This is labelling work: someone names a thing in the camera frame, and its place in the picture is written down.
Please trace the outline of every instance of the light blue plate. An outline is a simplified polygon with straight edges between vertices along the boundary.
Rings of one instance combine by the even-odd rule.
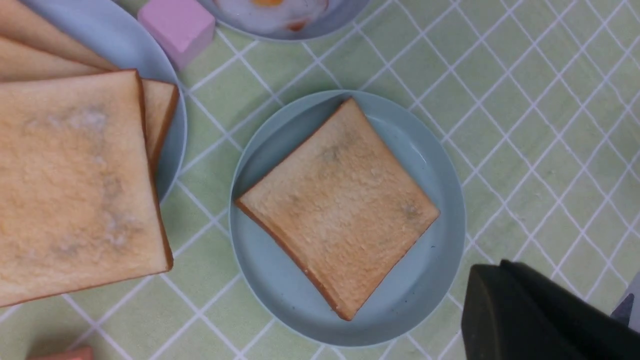
[[[177,84],[178,77],[160,45],[138,21],[111,0],[23,0],[58,29],[69,34],[121,69],[138,69],[140,76]],[[187,144],[184,97],[166,135],[156,191],[162,202],[178,175]]]
[[[234,251],[255,296],[294,331],[330,345],[362,347],[416,327],[451,287],[465,242],[465,205],[456,171],[429,129],[399,105],[363,92],[335,90],[306,96],[275,113],[240,158],[231,189],[236,199],[310,136],[349,96],[441,215],[387,275],[350,321],[341,320],[273,239],[233,202]]]

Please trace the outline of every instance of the egg white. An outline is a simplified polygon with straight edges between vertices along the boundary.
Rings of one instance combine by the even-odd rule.
[[[218,8],[248,31],[273,33],[299,31],[317,20],[329,0],[283,0],[276,6],[259,5],[257,0],[214,0]]]

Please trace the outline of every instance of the pink block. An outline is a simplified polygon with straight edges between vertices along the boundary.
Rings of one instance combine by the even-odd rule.
[[[138,21],[158,41],[178,70],[213,40],[216,20],[197,0],[150,0]]]

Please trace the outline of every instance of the bread slice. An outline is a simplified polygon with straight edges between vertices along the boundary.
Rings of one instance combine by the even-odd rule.
[[[104,72],[106,70],[66,60],[0,37],[0,81],[2,82],[59,79]],[[177,86],[161,81],[144,79],[143,87],[147,109],[145,116],[147,153],[152,169],[155,171],[164,139],[178,104],[179,93]]]
[[[0,307],[173,266],[135,70],[0,84]]]
[[[354,99],[235,203],[344,320],[440,215]]]
[[[0,36],[68,60],[104,70],[118,70],[118,67],[60,31],[19,0],[0,0],[0,8]]]

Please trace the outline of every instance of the table surface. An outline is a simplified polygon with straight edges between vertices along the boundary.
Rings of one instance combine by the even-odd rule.
[[[132,13],[144,2],[120,0]],[[0,309],[0,358],[91,345],[97,359],[463,359],[468,269],[502,258],[609,313],[640,266],[639,35],[637,0],[374,0],[343,31],[302,44],[219,28],[180,73],[189,142],[162,206],[175,268]],[[468,213],[440,306],[407,336],[358,350],[274,320],[228,238],[228,189],[251,135],[288,102],[335,88],[424,121]]]

